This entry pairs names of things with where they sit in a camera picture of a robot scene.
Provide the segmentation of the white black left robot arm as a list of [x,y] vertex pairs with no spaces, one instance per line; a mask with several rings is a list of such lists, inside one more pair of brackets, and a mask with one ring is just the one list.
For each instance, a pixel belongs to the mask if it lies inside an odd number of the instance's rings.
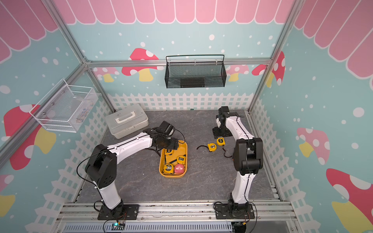
[[92,155],[86,159],[85,173],[89,178],[87,181],[98,189],[104,210],[117,213],[123,204],[115,184],[117,165],[131,155],[151,147],[178,149],[179,140],[173,137],[175,131],[174,126],[163,121],[159,127],[145,129],[123,142],[110,146],[99,144],[94,148]]

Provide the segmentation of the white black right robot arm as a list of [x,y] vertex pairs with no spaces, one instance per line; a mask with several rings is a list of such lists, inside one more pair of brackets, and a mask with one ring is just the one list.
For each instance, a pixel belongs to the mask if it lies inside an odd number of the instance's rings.
[[222,106],[216,115],[217,126],[213,128],[216,139],[232,136],[235,148],[232,155],[237,171],[235,187],[228,200],[229,212],[249,208],[249,192],[255,176],[263,168],[263,141],[254,137],[243,125],[238,113]]

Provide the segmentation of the yellow tape measure small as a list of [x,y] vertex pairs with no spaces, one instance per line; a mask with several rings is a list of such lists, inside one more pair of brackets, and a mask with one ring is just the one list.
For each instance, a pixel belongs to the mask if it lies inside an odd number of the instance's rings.
[[177,161],[178,164],[184,165],[187,161],[187,158],[186,158],[185,155],[181,155],[181,156],[177,157],[176,161]]

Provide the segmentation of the yellow tape measure front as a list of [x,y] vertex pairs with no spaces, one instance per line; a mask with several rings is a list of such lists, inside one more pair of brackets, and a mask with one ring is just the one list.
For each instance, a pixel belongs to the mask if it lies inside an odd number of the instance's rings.
[[174,174],[174,165],[173,164],[166,164],[163,168],[162,173],[164,175],[173,175]]

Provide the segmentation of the pink tape measure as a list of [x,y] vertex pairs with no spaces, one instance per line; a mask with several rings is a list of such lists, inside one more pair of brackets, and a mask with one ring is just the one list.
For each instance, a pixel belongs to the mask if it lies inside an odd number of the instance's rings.
[[185,170],[186,170],[186,166],[183,165],[183,164],[176,164],[174,166],[174,173],[175,175],[182,175],[185,173]]

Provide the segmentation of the white plastic storage case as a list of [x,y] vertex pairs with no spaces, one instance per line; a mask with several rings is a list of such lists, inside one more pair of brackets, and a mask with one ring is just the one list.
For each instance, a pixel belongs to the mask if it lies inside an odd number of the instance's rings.
[[149,125],[148,116],[139,104],[127,106],[110,114],[106,116],[105,121],[110,133],[116,139],[121,139]]

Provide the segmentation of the yellow plastic tray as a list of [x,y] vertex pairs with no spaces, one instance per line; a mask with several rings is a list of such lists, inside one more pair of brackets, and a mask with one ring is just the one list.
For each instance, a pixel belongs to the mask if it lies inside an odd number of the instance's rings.
[[[166,177],[166,178],[170,178],[170,179],[177,179],[177,178],[182,178],[186,172],[187,172],[187,159],[188,159],[188,146],[187,146],[187,143],[185,141],[179,141],[179,147],[177,150],[173,150],[173,154],[171,155],[166,155],[165,154],[165,150],[166,149],[162,149],[160,151],[160,162],[159,162],[159,173],[163,176],[163,177]],[[173,164],[174,166],[177,163],[177,157],[178,156],[181,156],[181,155],[185,155],[187,158],[186,158],[186,163],[184,164],[186,166],[186,170],[185,170],[185,173],[182,174],[182,175],[164,175],[162,173],[163,171],[163,168],[166,164]]]

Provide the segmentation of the green circuit board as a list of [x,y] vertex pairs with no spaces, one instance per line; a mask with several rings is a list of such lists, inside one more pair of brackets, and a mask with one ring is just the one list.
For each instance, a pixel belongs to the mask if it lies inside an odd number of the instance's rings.
[[113,223],[111,226],[112,231],[123,231],[125,227],[124,223]]

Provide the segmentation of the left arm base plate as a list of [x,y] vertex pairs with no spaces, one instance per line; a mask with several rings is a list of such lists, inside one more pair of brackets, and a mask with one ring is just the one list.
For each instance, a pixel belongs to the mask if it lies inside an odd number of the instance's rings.
[[103,205],[98,220],[136,220],[139,213],[138,204],[119,204],[113,210]]

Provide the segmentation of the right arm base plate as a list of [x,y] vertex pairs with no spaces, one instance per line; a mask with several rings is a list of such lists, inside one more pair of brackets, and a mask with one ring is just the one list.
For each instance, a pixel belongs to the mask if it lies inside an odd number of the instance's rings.
[[216,202],[213,204],[216,219],[254,219],[255,212],[250,203],[231,204]]

